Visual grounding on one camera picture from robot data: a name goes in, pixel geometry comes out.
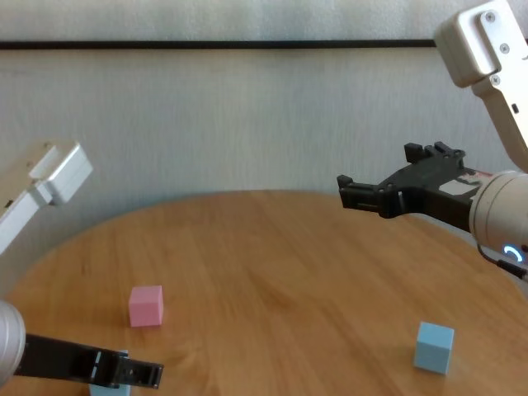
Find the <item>cube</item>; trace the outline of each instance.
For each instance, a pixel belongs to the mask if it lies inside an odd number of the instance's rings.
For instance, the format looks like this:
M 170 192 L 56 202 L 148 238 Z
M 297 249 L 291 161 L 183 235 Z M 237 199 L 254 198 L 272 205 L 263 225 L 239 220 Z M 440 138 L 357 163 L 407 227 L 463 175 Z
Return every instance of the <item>cube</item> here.
M 130 326 L 159 326 L 163 320 L 162 286 L 134 287 L 129 299 Z
M 432 323 L 420 323 L 414 365 L 424 370 L 447 374 L 455 330 Z
M 130 396 L 130 385 L 119 385 L 119 388 L 105 388 L 90 384 L 90 396 Z

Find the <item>round table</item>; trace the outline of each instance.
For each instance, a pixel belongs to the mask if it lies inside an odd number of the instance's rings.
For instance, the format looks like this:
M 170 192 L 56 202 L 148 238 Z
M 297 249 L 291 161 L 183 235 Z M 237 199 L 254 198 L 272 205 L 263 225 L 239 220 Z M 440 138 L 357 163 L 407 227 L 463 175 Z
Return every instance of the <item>round table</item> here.
M 163 325 L 131 328 L 137 285 Z M 412 216 L 337 196 L 227 193 L 101 224 L 35 264 L 7 297 L 27 331 L 165 365 L 132 395 L 523 395 L 528 304 L 475 249 Z M 421 321 L 455 329 L 449 374 L 413 367 Z M 80 395 L 13 378 L 0 395 Z

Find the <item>blue cube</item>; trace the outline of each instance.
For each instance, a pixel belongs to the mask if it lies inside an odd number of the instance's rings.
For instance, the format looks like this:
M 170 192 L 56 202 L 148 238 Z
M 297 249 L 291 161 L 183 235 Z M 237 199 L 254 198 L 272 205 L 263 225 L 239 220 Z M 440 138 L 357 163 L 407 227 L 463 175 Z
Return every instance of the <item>blue cube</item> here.
M 105 388 L 90 384 L 90 396 L 130 396 L 130 385 L 119 385 L 119 388 Z
M 432 323 L 420 323 L 414 365 L 424 370 L 447 374 L 455 330 Z

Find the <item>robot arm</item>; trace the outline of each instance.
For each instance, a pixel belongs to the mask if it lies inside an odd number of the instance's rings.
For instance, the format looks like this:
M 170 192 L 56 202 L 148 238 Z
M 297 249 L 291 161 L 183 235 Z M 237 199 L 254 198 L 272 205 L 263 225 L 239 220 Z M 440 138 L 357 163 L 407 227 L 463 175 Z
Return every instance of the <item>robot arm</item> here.
M 528 172 L 528 46 L 506 0 L 494 0 L 445 21 L 436 44 L 459 87 L 473 88 L 488 109 L 511 160 Z M 489 175 L 464 167 L 462 150 L 443 143 L 407 144 L 411 165 L 379 185 L 338 180 L 345 208 L 385 218 L 423 213 L 470 231 L 481 246 L 513 254 L 528 252 L 528 175 Z M 526 270 L 496 262 L 526 279 Z
M 67 203 L 92 172 L 77 142 L 37 144 L 22 158 L 0 178 L 0 254 L 40 208 Z M 26 334 L 20 313 L 0 300 L 0 388 L 23 375 L 157 389 L 162 372 L 125 352 Z
M 459 12 L 435 42 L 453 82 L 482 98 L 509 157 L 528 172 L 528 46 L 507 1 Z

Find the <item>blue led light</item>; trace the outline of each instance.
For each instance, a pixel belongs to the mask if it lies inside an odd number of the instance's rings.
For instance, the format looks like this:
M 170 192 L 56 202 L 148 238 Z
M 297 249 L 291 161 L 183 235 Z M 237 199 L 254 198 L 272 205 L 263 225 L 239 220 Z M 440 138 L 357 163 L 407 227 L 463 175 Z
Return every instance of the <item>blue led light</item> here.
M 504 247 L 504 254 L 513 255 L 517 259 L 517 262 L 522 262 L 522 254 L 520 254 L 519 251 L 511 245 L 506 245 Z

